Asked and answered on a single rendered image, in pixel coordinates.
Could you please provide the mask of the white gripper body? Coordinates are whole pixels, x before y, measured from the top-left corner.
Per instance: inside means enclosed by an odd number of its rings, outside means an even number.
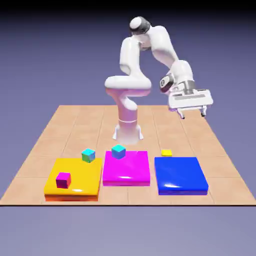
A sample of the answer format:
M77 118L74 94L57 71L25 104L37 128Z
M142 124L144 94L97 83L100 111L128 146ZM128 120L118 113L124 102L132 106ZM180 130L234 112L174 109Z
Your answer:
M213 104L211 92L208 89L193 89L185 94L184 90L168 92L168 108L171 111L202 109Z

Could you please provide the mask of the small cyan cube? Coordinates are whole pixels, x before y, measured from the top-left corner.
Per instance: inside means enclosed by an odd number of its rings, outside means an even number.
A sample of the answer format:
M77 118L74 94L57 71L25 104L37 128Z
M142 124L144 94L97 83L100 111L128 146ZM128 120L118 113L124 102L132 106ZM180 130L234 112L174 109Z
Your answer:
M121 159L126 156L126 148L117 144L111 148L111 155L113 158Z
M87 163L91 163L96 157L96 152L93 149L86 148L81 152L81 158Z

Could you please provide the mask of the small magenta cube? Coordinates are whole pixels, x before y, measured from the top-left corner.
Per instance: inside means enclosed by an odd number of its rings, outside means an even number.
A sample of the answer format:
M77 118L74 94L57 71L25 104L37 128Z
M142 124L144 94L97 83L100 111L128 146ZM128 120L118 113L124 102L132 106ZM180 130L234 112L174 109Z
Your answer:
M55 181L57 188L68 189L71 184L71 174L69 172L60 172Z

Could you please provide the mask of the large blue box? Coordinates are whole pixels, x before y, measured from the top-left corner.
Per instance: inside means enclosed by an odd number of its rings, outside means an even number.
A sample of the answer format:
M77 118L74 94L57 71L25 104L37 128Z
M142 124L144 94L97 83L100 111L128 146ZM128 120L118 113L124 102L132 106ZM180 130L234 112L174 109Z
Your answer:
M196 157L155 157L160 196L205 196L209 185Z

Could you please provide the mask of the large magenta box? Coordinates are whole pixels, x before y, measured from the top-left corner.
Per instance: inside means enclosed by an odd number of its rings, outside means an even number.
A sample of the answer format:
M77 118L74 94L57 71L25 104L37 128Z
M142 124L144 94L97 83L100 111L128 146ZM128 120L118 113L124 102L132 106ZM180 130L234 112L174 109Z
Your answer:
M128 150L117 159L111 151L105 153L102 183L104 186L148 187L151 183L147 151Z

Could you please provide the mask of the large yellow box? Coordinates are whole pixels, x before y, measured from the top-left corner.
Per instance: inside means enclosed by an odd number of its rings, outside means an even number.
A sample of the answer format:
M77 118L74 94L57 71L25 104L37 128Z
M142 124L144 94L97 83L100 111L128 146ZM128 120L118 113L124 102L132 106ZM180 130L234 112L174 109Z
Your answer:
M44 186L45 200L96 202L100 191L102 163L101 158L90 163L81 158L57 158ZM67 189L57 188L56 177L60 172L71 174L71 183Z

